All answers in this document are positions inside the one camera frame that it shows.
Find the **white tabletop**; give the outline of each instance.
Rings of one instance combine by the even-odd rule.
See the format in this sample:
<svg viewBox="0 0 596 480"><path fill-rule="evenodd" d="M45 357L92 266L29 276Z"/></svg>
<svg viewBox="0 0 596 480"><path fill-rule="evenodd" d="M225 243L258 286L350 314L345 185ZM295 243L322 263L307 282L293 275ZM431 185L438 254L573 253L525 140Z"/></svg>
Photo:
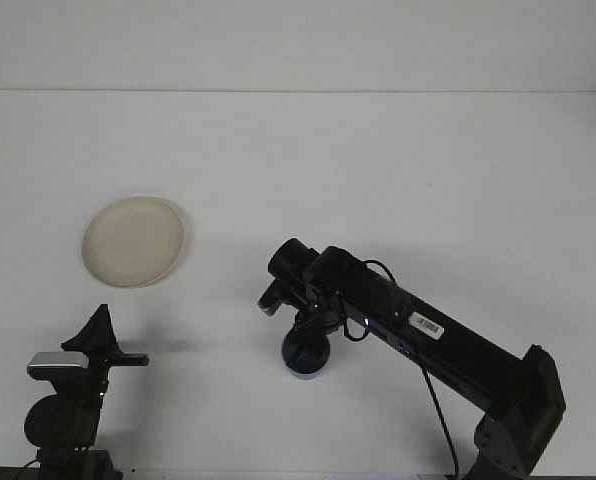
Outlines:
<svg viewBox="0 0 596 480"><path fill-rule="evenodd" d="M131 195L173 201L189 245L156 285L114 289L80 257ZM109 303L126 351L98 446L123 468L451 471L419 369L332 335L311 381L280 359L293 313L256 301L298 237L390 266L522 357L556 359L568 410L536 475L596 474L596 94L0 92L0 464L51 387L25 374ZM482 413L438 384L466 470Z"/></svg>

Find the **black cable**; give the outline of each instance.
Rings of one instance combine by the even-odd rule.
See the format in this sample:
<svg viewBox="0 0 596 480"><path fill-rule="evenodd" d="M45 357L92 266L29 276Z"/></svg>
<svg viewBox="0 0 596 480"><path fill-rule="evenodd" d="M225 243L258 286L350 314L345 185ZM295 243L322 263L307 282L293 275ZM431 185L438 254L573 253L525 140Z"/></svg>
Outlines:
<svg viewBox="0 0 596 480"><path fill-rule="evenodd" d="M384 270L387 274L391 282L394 284L395 287L398 287L398 283L396 282L395 277L391 274L387 266L379 262L378 260L365 260L364 264L374 264L378 265L380 268ZM393 308L393 315L396 314L396 301L393 296L393 292L390 291L391 299L392 299L392 308ZM447 444L449 445L449 452L451 453L451 459L454 463L454 480L458 480L458 475L460 474L460 467L458 465L458 456L456 455L456 449L454 448L454 443L451 440L451 435L449 434L449 429L447 428L447 422L445 421L445 416L442 413L442 409L440 408L440 402L438 401L438 396L436 395L436 391L434 390L434 386L431 383L431 378L429 378L429 372L427 371L427 366L425 365L420 352L418 351L418 342L414 341L414 355L416 360L418 361L418 366L422 370L422 375L425 378L425 383L429 388L429 393L431 394L431 399L434 402L434 406L436 407L436 413L438 414L438 418L440 419L440 425L442 426L442 431L445 434L445 438L447 439Z"/></svg>
<svg viewBox="0 0 596 480"><path fill-rule="evenodd" d="M18 470L18 473L14 477L14 480L18 480L20 478L20 475L22 475L22 472L24 472L25 470L27 470L27 468L29 468L30 465L33 465L37 461L38 461L38 459L33 459L31 462L27 462L22 467L20 467L20 470Z"/></svg>

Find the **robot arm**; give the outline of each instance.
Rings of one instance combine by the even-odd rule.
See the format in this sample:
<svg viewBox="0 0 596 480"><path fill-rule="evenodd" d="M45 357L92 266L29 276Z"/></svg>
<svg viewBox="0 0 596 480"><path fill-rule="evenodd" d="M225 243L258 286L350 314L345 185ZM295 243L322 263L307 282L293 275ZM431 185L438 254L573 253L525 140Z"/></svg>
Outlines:
<svg viewBox="0 0 596 480"><path fill-rule="evenodd" d="M285 355L290 368L314 349L324 352L317 367L324 365L325 335L352 319L413 362L424 361L430 374L485 412L468 479L514 480L531 473L565 410L555 363L541 347L532 345L516 358L336 247L319 254L289 240L269 272L275 280L260 308L267 315L282 303L298 310L286 339L294 348L283 345L284 354L291 351Z"/></svg>

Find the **white wall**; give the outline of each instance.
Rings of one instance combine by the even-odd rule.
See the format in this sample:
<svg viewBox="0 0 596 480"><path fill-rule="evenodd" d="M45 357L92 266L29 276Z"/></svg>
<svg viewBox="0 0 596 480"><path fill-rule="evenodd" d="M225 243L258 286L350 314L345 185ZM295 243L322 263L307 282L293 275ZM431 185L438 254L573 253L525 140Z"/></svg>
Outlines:
<svg viewBox="0 0 596 480"><path fill-rule="evenodd" d="M596 0L0 1L0 88L596 90Z"/></svg>

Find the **sticker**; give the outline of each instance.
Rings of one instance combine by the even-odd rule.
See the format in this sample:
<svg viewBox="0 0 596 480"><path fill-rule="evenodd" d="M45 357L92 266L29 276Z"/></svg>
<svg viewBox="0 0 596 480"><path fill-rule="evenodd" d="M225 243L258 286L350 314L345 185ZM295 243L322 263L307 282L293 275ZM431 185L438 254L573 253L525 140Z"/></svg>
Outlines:
<svg viewBox="0 0 596 480"><path fill-rule="evenodd" d="M409 325L416 327L422 333L430 336L434 340L439 340L440 337L442 337L442 334L445 333L443 327L436 322L432 322L427 317L423 317L417 312L414 312L409 316Z"/></svg>

